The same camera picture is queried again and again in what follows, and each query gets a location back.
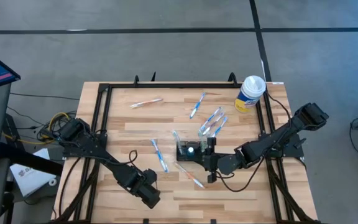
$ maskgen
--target wooden table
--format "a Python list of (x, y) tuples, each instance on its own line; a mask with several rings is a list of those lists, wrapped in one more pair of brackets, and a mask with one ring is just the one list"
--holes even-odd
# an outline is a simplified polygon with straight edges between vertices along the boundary
[[(98, 82), (84, 83), (77, 117), (87, 123), (91, 123), (92, 120), (98, 85)], [(267, 87), (271, 96), (290, 110), (284, 85), (268, 83)], [(193, 119), (189, 119), (189, 114), (204, 91), (206, 96), (199, 110)], [(214, 88), (114, 89), (107, 125), (107, 150), (119, 161), (125, 162), (128, 161), (128, 153), (136, 149), (139, 156), (134, 162), (135, 165), (141, 170), (153, 169), (158, 175), (161, 201), (154, 209), (149, 209), (140, 198), (118, 186), (112, 173), (102, 166), (98, 177), (92, 222), (142, 223), (144, 218), (149, 218), (150, 223), (210, 223), (211, 219), (217, 219), (218, 223), (275, 223), (265, 163), (261, 165), (248, 188), (239, 193), (228, 191), (219, 179), (213, 184), (208, 184), (206, 181), (208, 173), (200, 165), (182, 163), (185, 169), (204, 184), (206, 188), (202, 189), (172, 164), (175, 161), (176, 150), (172, 130), (177, 130), (182, 140), (197, 140), (196, 131), (218, 106), (224, 107), (228, 120), (217, 135), (216, 152), (233, 153), (236, 146), (257, 139), (260, 130), (256, 109), (252, 109), (249, 113), (238, 112), (234, 107), (238, 92), (237, 89)], [(163, 102), (143, 108), (129, 108), (134, 103), (154, 98), (163, 98)], [(285, 124), (288, 118), (279, 104), (273, 101), (270, 103), (274, 122), (278, 128)], [(261, 105), (265, 116), (265, 127), (269, 130), (263, 99)], [(150, 143), (152, 138), (158, 139), (158, 147), (168, 162), (170, 172), (167, 174), (163, 172), (155, 149)], [(74, 160), (72, 158), (65, 162), (62, 180), (66, 179)], [(82, 168), (83, 159), (76, 165), (68, 181), (63, 198), (64, 208), (78, 191)], [(290, 193), (307, 215), (317, 218), (305, 168), (298, 161), (289, 158), (284, 159), (284, 168)], [(233, 189), (239, 189), (245, 185), (254, 169), (255, 166), (246, 170), (237, 170), (236, 175), (227, 179), (227, 182)], [(62, 185), (63, 181), (60, 182), (58, 195)], [(280, 193), (279, 197), (283, 218), (286, 218)], [(56, 211), (59, 203), (57, 197)], [(81, 218), (85, 218), (87, 203), (86, 195)]]

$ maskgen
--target wooden tabletop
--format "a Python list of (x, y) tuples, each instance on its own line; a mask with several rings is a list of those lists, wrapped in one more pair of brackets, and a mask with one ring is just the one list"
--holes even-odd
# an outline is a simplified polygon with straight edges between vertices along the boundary
[[(84, 83), (77, 117), (87, 123), (91, 123), (92, 120), (98, 85), (98, 82)], [(267, 87), (271, 96), (290, 110), (284, 85), (268, 83)], [(189, 114), (204, 91), (206, 96), (199, 110), (193, 119), (189, 119)], [(112, 172), (102, 166), (98, 177), (92, 222), (141, 223), (144, 218), (149, 218), (150, 223), (209, 223), (211, 219), (217, 219), (218, 223), (275, 223), (265, 163), (261, 165), (248, 188), (239, 193), (228, 191), (219, 179), (213, 184), (208, 184), (206, 181), (208, 172), (205, 172), (200, 165), (181, 163), (203, 183), (206, 188), (202, 189), (172, 164), (175, 161), (176, 150), (172, 130), (178, 132), (181, 140), (198, 140), (197, 130), (218, 106), (225, 109), (228, 120), (217, 135), (216, 152), (233, 153), (233, 149), (238, 145), (257, 139), (260, 130), (256, 109), (253, 108), (249, 113), (238, 112), (234, 107), (238, 92), (238, 89), (228, 88), (113, 89), (107, 124), (107, 150), (116, 159), (125, 162), (129, 159), (129, 152), (136, 149), (139, 156), (134, 164), (141, 170), (153, 169), (158, 175), (157, 184), (161, 191), (161, 201), (153, 209), (149, 209), (140, 198), (118, 186)], [(163, 101), (143, 108), (129, 108), (134, 103), (154, 98), (163, 98)], [(285, 124), (288, 118), (279, 104), (273, 101), (270, 104), (278, 128)], [(261, 105), (268, 131), (263, 99)], [(101, 115), (102, 112), (99, 114), (98, 126), (100, 126)], [(151, 145), (150, 140), (153, 138), (158, 139), (158, 147), (168, 163), (170, 172), (167, 174), (163, 172), (155, 149)], [(71, 158), (65, 162), (62, 180), (66, 179), (74, 160)], [(78, 191), (82, 168), (83, 159), (76, 165), (69, 178), (63, 198), (64, 208), (70, 204)], [(298, 161), (290, 158), (284, 159), (284, 168), (290, 193), (306, 214), (311, 218), (317, 218), (305, 168)], [(245, 186), (254, 169), (255, 166), (235, 171), (236, 175), (227, 179), (227, 183), (232, 189)], [(60, 195), (62, 185), (63, 181), (60, 182), (57, 195)], [(286, 218), (280, 193), (279, 197), (283, 218)], [(57, 197), (56, 211), (59, 202)], [(87, 203), (86, 195), (81, 210), (82, 218), (85, 217)]]

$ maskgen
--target gray floor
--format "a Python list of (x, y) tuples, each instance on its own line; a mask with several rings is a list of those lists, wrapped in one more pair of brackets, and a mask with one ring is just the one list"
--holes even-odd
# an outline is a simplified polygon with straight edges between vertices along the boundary
[[(358, 27), (358, 1), (256, 0), (266, 27)], [(0, 29), (253, 27), (240, 0), (0, 0)], [(273, 81), (285, 82), (291, 108), (317, 102), (328, 124), (304, 150), (319, 219), (358, 223), (358, 154), (349, 123), (358, 117), (358, 32), (263, 34)], [(216, 81), (262, 76), (254, 33), (0, 35), (0, 59), (22, 75), (12, 91), (79, 97), (84, 81)], [(9, 106), (46, 121), (75, 101), (11, 96)], [(14, 115), (17, 126), (31, 121)], [(21, 132), (33, 136), (32, 132)], [(358, 147), (358, 132), (354, 132)], [(14, 223), (45, 222), (53, 200), (18, 203)]]

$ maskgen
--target concrete floor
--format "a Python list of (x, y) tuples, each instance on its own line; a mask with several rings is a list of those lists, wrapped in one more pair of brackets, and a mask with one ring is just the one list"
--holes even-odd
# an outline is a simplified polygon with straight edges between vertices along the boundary
[[(262, 28), (358, 27), (358, 1), (256, 0)], [(0, 30), (253, 27), (241, 0), (0, 0)], [(358, 154), (349, 123), (358, 117), (358, 32), (264, 33), (273, 81), (291, 109), (317, 102), (330, 115), (302, 133), (311, 192), (326, 223), (358, 223)], [(208, 34), (0, 35), (0, 59), (22, 76), (12, 91), (79, 97), (84, 81), (226, 80), (262, 76), (253, 32)], [(11, 96), (9, 106), (40, 121), (76, 101)], [(18, 127), (32, 126), (12, 114)], [(33, 136), (32, 132), (22, 134)], [(354, 133), (358, 147), (358, 132)], [(14, 222), (46, 222), (52, 199), (17, 203)]]

